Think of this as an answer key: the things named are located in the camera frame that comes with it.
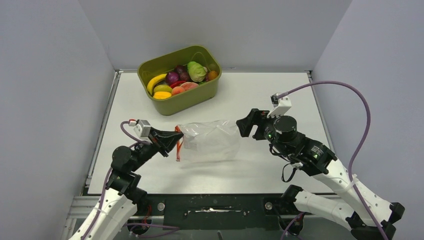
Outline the purple red onion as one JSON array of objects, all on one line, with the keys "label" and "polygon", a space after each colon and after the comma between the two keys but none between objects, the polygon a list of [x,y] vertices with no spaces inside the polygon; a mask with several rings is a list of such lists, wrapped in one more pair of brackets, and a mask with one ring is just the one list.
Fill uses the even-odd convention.
[{"label": "purple red onion", "polygon": [[178,82],[179,80],[180,80],[179,74],[177,72],[174,72],[174,71],[168,72],[165,76],[165,82],[169,86]]}]

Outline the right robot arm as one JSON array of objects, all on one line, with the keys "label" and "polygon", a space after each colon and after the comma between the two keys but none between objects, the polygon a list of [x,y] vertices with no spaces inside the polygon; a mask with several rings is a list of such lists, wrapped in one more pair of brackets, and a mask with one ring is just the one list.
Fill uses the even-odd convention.
[{"label": "right robot arm", "polygon": [[357,240],[391,240],[405,208],[382,199],[351,175],[336,155],[323,143],[297,129],[291,116],[270,117],[268,111],[253,108],[236,121],[244,138],[266,140],[272,155],[288,161],[294,171],[305,172],[337,194],[334,201],[290,185],[281,197],[281,207],[289,214],[311,213],[348,229]]}]

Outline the clear zip top bag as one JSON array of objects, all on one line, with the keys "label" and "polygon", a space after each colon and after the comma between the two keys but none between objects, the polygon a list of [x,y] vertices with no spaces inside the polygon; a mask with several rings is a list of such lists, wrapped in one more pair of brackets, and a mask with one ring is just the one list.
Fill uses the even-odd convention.
[{"label": "clear zip top bag", "polygon": [[214,163],[233,160],[240,150],[240,132],[234,120],[178,124],[183,134],[176,145],[178,162]]}]

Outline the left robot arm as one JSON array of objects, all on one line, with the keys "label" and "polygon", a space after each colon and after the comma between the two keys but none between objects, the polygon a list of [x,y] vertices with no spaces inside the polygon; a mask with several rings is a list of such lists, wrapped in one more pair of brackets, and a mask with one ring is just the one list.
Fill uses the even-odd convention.
[{"label": "left robot arm", "polygon": [[183,133],[150,128],[147,141],[119,146],[112,153],[99,200],[71,236],[72,240],[112,240],[139,207],[146,204],[147,192],[138,187],[142,165],[156,154],[168,157]]}]

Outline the green cabbage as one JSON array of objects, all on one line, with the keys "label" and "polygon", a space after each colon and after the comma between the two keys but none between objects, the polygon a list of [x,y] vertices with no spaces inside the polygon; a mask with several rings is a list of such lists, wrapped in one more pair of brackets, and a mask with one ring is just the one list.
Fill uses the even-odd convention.
[{"label": "green cabbage", "polygon": [[208,73],[204,66],[195,61],[190,61],[187,64],[187,72],[191,80],[196,83],[204,81]]}]

